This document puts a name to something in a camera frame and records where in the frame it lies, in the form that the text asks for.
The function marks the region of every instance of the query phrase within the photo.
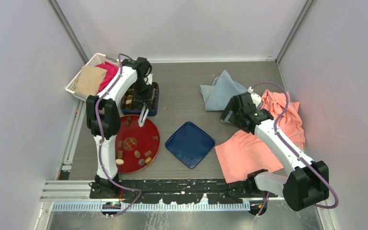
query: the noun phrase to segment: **gray floor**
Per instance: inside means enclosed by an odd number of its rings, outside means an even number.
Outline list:
[[[227,70],[232,79],[246,88],[263,81],[282,85],[275,62],[214,62],[153,64],[154,81],[160,86],[157,116],[149,119],[157,126],[161,145],[157,157],[145,169],[123,174],[123,179],[177,179],[177,178],[223,178],[219,161],[213,149],[194,169],[188,169],[164,146],[166,140],[185,122],[191,121],[214,140],[216,145],[227,141],[236,131],[235,127],[220,121],[220,112],[206,112],[199,92],[200,84],[211,85],[215,77]],[[275,86],[265,85],[255,91],[278,92]],[[97,168],[96,147],[85,123],[81,128],[70,180],[91,180]]]

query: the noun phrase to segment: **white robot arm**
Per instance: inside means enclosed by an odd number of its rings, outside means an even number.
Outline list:
[[[120,104],[123,96],[130,86],[134,86],[133,103],[137,103],[142,106],[142,111],[139,117],[139,126],[142,127],[149,112],[149,107],[153,97],[153,85],[152,77],[150,75],[151,65],[145,58],[138,58],[137,60],[125,59],[122,62],[123,68],[120,68],[116,76],[122,75],[120,78],[114,77],[108,86],[99,92],[96,96],[89,96],[86,101],[87,106],[87,126],[91,130],[94,136],[94,140],[97,148],[98,168],[95,177],[95,183],[92,188],[93,191],[101,194],[98,197],[103,197],[103,194],[118,193],[118,188],[108,181],[108,177],[105,175],[101,161],[99,159],[99,146],[101,147],[101,159],[102,164],[105,167],[106,174],[113,181],[118,181],[118,168],[115,164],[115,140],[116,135],[121,126],[121,120],[117,105]],[[99,110],[103,109],[103,113],[100,113],[101,124],[104,132],[104,140],[99,129],[97,117],[95,115],[95,103],[97,100],[103,97],[99,104]]]
[[[315,162],[300,150],[279,127],[275,129],[273,116],[265,109],[258,110],[253,92],[233,96],[221,119],[262,140],[280,163],[287,176],[265,169],[251,172],[246,180],[252,193],[268,191],[284,197],[287,204],[299,211],[329,197],[329,189],[301,160],[310,163],[321,177],[328,181],[328,167],[323,161]]]

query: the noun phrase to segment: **white basket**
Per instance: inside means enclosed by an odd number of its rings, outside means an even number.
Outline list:
[[[106,58],[105,54],[100,54],[100,53],[96,53],[89,61],[87,64],[85,64],[86,66],[92,66],[95,67],[101,63],[105,63],[105,61],[108,61],[109,63],[111,63],[114,66],[118,66],[116,64],[116,60],[113,60],[111,58]],[[78,82],[78,78],[80,77],[81,74],[81,70],[78,72],[78,74],[72,79],[72,81],[67,85],[66,87],[66,91],[72,93],[72,95],[80,100],[86,101],[87,97],[85,97],[85,95],[82,95],[80,93],[76,93],[75,89],[77,88],[77,82]]]

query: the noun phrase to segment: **blue towel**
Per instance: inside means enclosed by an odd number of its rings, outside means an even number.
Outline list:
[[[221,111],[231,97],[246,92],[246,88],[232,80],[224,70],[221,76],[214,79],[212,85],[200,85],[199,91],[204,98],[205,111]]]

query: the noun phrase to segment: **blue tray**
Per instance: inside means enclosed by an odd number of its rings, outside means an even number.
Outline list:
[[[206,132],[185,122],[167,141],[166,148],[188,168],[195,168],[215,146]]]

